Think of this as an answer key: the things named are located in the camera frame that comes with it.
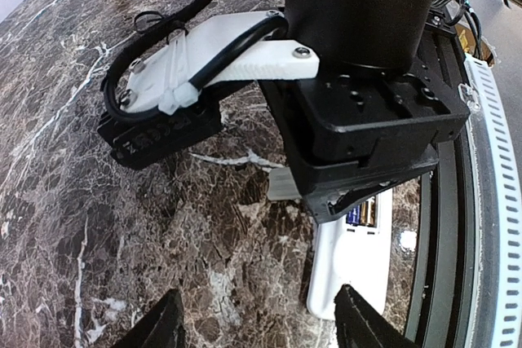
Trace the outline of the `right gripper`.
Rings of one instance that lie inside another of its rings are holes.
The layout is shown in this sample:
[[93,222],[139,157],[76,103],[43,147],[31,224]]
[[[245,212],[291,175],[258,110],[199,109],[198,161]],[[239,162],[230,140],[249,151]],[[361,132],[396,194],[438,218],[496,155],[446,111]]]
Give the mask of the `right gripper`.
[[434,170],[436,148],[458,137],[470,112],[454,30],[426,29],[410,69],[360,79],[324,69],[313,79],[262,81],[299,195],[318,223]]

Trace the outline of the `grey battery cover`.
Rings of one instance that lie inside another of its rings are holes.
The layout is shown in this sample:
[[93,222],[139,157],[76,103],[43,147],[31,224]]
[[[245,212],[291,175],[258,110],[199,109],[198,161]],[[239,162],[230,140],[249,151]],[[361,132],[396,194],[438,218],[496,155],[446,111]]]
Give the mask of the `grey battery cover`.
[[302,198],[289,167],[270,171],[267,197],[270,201],[300,200]]

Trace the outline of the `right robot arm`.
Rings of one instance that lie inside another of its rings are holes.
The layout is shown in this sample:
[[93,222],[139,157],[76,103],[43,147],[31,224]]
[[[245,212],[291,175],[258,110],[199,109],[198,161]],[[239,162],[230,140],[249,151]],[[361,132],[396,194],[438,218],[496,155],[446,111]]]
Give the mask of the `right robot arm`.
[[469,110],[417,55],[434,0],[285,0],[289,37],[315,77],[262,81],[300,197],[331,222],[433,170]]

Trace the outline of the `blue AA battery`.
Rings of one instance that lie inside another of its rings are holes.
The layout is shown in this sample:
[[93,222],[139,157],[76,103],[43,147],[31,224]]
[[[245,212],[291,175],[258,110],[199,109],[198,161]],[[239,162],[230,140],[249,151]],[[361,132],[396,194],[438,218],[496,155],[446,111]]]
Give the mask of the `blue AA battery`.
[[361,224],[362,205],[358,205],[352,209],[346,216],[346,223],[352,226],[359,226]]

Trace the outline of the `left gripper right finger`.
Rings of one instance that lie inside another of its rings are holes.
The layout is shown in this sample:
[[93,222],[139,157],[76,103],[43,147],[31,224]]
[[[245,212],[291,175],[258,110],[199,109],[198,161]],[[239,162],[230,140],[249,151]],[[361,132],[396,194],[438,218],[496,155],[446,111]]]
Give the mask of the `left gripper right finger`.
[[418,347],[396,331],[350,284],[341,287],[334,304],[339,347]]

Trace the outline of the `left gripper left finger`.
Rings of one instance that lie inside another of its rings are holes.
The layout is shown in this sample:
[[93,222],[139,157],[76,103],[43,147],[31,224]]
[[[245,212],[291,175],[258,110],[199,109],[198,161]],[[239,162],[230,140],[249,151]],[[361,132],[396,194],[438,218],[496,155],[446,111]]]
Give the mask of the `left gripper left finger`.
[[184,306],[178,289],[168,290],[113,348],[184,347]]

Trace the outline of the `white remote control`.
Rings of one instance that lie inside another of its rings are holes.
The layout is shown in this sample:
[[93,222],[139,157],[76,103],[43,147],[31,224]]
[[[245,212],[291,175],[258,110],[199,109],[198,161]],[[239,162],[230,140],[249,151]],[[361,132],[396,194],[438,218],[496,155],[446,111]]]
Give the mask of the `white remote control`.
[[384,312],[392,242],[393,190],[376,196],[376,227],[341,218],[317,228],[307,309],[318,319],[334,319],[334,298],[350,284],[380,315]]

